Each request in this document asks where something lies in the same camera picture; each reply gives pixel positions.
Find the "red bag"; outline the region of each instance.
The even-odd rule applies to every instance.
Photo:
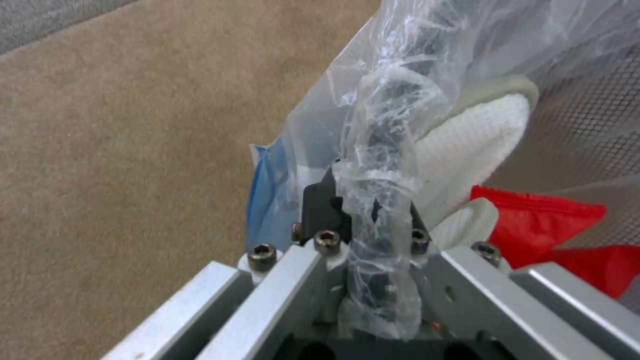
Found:
[[[640,247],[614,245],[595,249],[555,250],[538,261],[558,263],[616,299],[640,274]]]
[[[600,221],[607,207],[528,193],[474,186],[471,199],[484,197],[500,213],[490,242],[513,268],[538,262],[554,247]]]

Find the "carpet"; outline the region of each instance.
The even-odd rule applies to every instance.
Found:
[[[243,252],[269,143],[378,0],[140,0],[0,56],[0,358],[100,357]]]

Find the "bolt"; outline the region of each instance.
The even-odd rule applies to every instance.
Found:
[[[302,224],[299,222],[291,224],[291,242],[296,245],[302,244]]]
[[[336,255],[340,252],[340,234],[331,230],[320,230],[314,236],[314,247],[322,255]]]
[[[502,254],[500,253],[500,249],[498,249],[496,246],[484,241],[478,241],[471,245],[471,250],[475,251],[476,254],[487,260],[489,264],[495,267],[498,267],[498,265],[500,265]]]
[[[269,243],[259,244],[254,246],[246,257],[252,270],[267,272],[276,263],[276,248]]]
[[[411,231],[411,254],[412,255],[424,255],[429,250],[429,243],[431,237],[429,233],[422,229],[414,229]]]

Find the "metal frame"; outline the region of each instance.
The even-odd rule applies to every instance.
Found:
[[[557,264],[511,279],[616,359],[640,359],[640,318]]]
[[[518,359],[609,359],[564,320],[470,249],[426,267],[433,309],[460,338],[495,336]]]
[[[212,261],[103,360],[192,359],[252,289],[248,273]]]
[[[292,246],[197,357],[271,359],[292,332],[311,326],[327,295],[326,261]]]

